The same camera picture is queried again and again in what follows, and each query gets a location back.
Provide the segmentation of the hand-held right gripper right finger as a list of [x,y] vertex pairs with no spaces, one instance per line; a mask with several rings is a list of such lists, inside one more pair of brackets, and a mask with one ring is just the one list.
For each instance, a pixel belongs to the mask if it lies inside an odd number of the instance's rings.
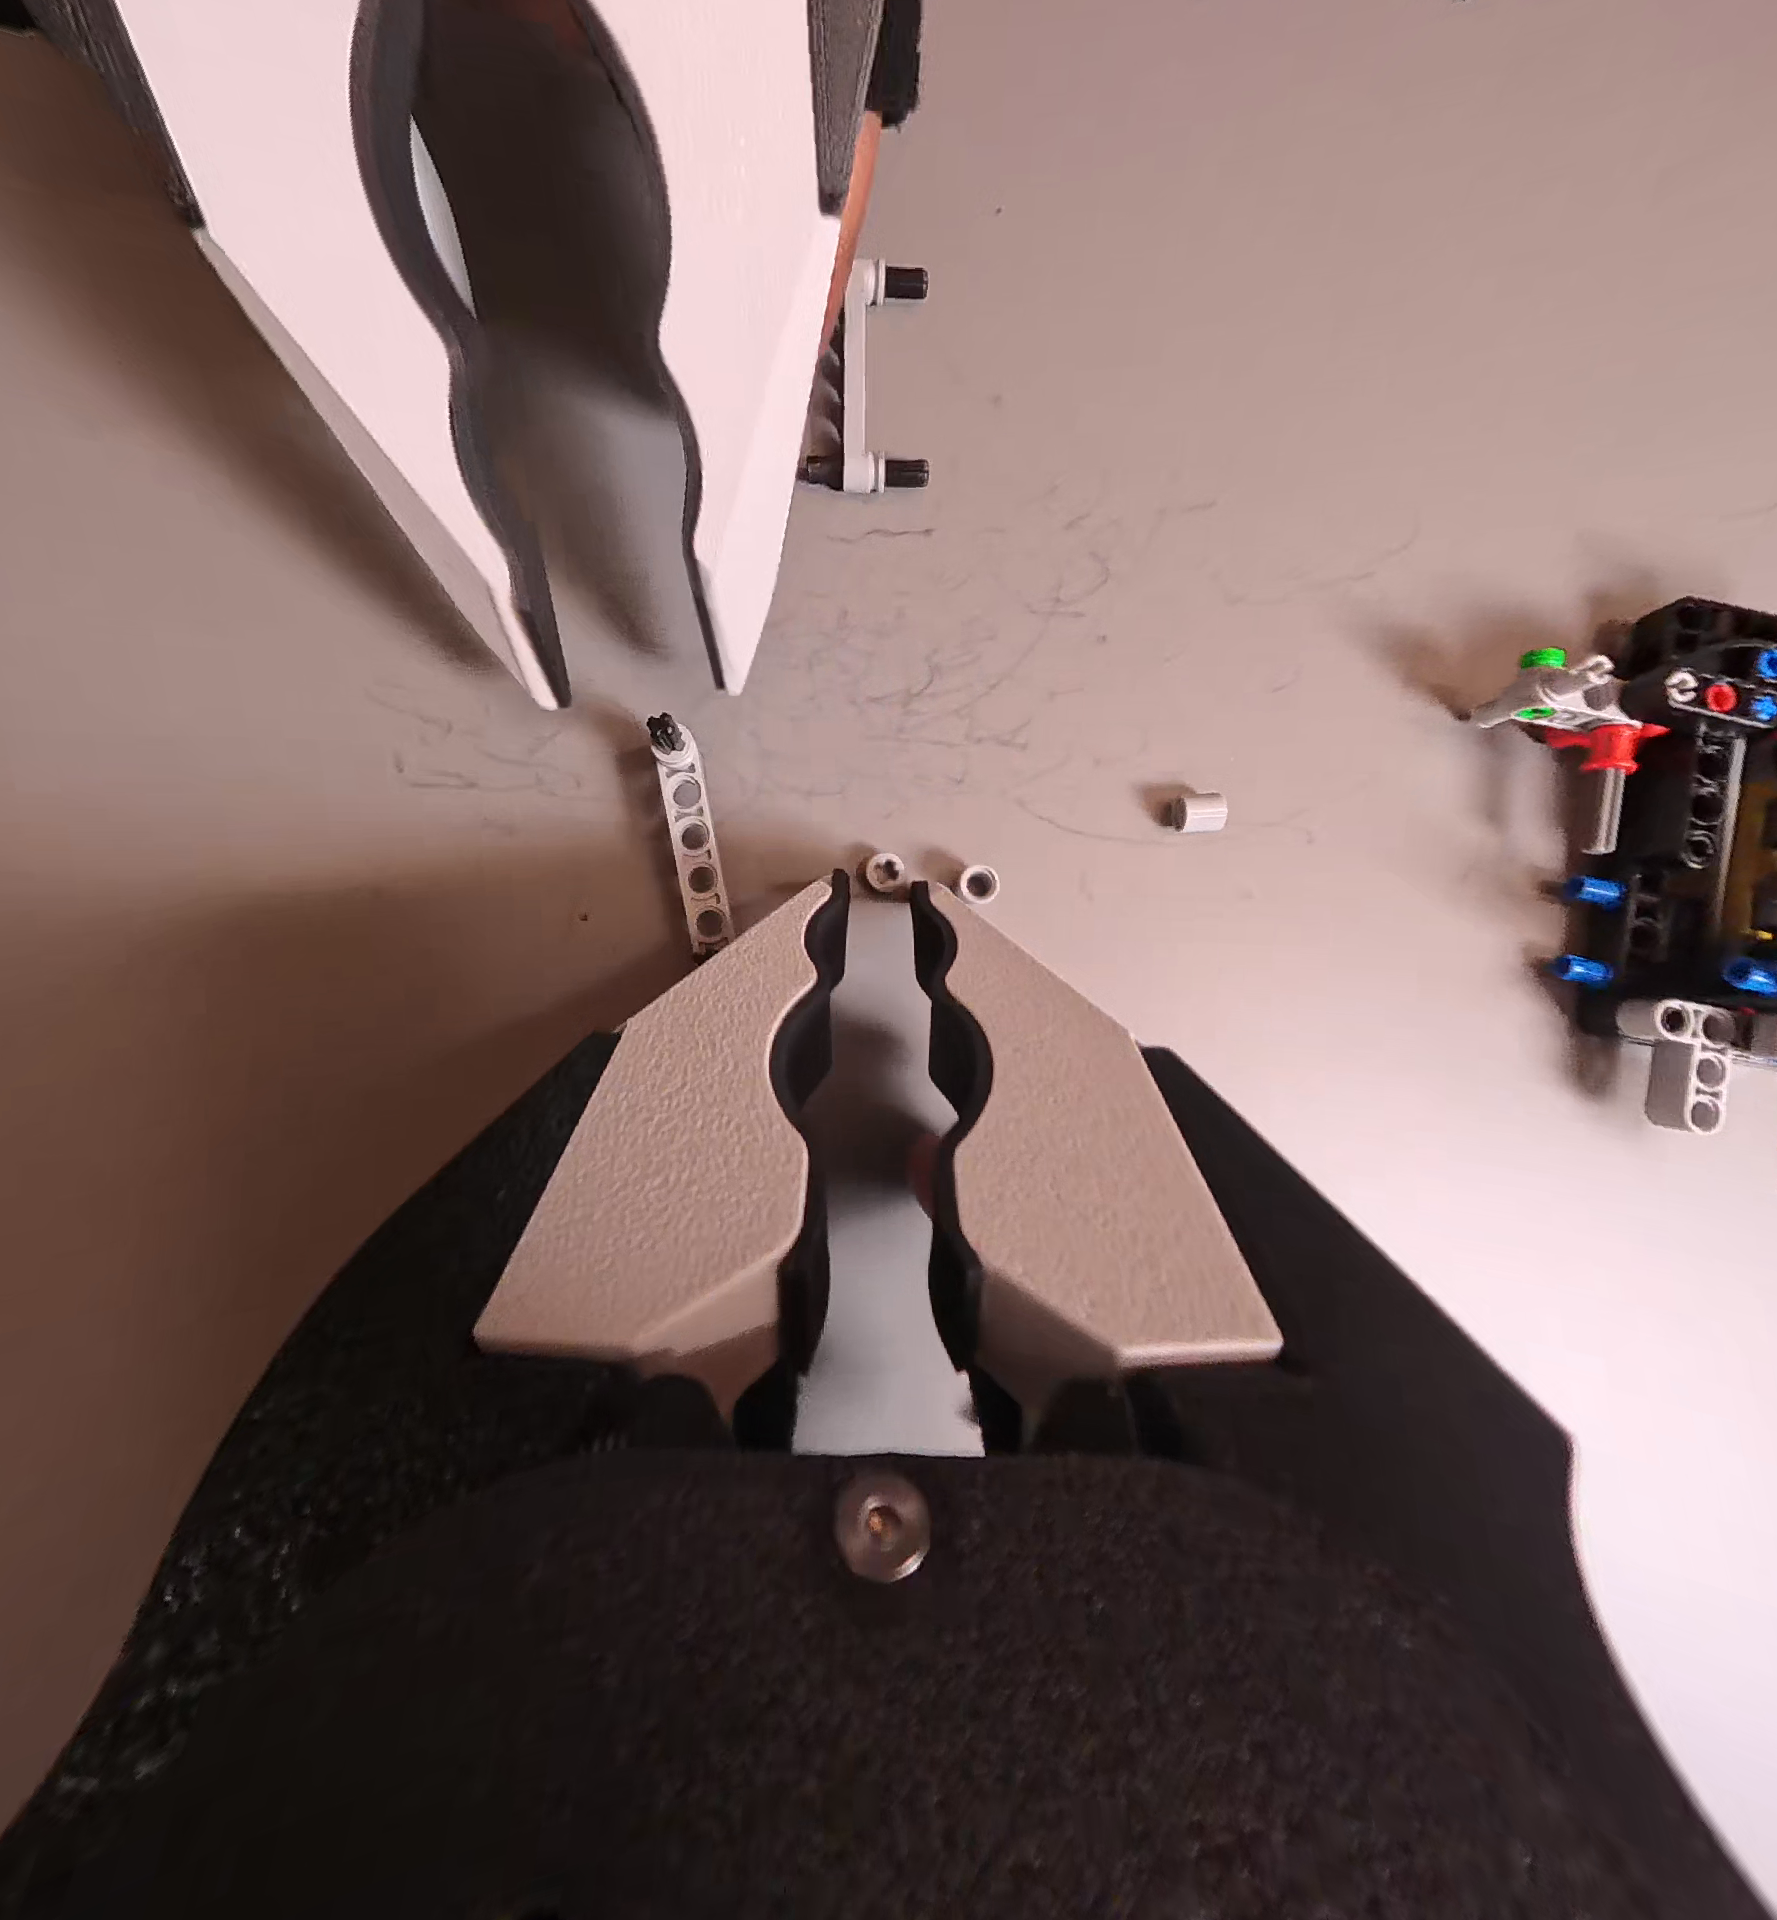
[[910,891],[925,1071],[949,1103],[925,1209],[935,1330],[984,1445],[1068,1394],[1266,1366],[1283,1328],[1134,1033],[954,891]]

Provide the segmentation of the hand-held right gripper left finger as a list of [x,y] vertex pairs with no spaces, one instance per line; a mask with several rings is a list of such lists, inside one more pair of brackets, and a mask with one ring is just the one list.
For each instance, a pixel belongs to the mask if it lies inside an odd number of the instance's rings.
[[491,1354],[692,1380],[742,1445],[789,1445],[825,1330],[825,1179],[852,880],[807,882],[617,1032],[472,1323]]

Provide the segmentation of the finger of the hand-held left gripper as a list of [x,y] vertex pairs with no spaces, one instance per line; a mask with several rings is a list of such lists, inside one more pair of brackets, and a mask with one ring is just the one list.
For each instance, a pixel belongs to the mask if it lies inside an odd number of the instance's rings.
[[565,707],[541,540],[491,447],[491,342],[416,120],[430,6],[111,11],[213,274],[468,631],[537,707]]
[[834,269],[805,1],[597,1],[587,34],[668,208],[657,347],[688,457],[714,682],[744,691],[778,590]]

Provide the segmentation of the grey lego beam with holes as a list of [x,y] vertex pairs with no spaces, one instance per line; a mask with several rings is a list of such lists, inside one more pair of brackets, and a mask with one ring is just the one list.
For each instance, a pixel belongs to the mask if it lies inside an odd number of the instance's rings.
[[869,314],[884,306],[920,304],[927,290],[923,266],[875,256],[848,269],[834,332],[813,368],[797,487],[862,495],[931,484],[923,459],[875,450],[868,414]]
[[693,734],[668,711],[648,715],[645,734],[657,763],[688,949],[701,964],[735,935],[702,754]]

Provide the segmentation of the partly built lego car chassis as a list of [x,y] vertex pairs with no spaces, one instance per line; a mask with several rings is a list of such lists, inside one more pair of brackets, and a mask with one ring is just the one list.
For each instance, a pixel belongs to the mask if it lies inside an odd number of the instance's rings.
[[1719,1133],[1737,1071],[1777,1074],[1777,612],[1680,595],[1461,715],[1573,755],[1548,978],[1595,1053],[1644,1055],[1649,1125]]

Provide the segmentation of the person's left hand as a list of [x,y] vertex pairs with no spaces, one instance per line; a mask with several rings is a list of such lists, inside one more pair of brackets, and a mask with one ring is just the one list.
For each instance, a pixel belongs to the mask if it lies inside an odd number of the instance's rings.
[[834,241],[834,264],[827,284],[825,298],[825,318],[822,329],[822,346],[818,349],[827,349],[832,342],[834,325],[841,319],[847,291],[848,291],[848,276],[856,260],[856,245],[861,237],[861,227],[865,224],[869,211],[869,195],[875,184],[876,171],[876,150],[882,142],[882,115],[875,108],[865,108],[859,120],[856,132],[856,150],[848,167],[848,193],[841,204],[841,213],[837,220],[837,241]]

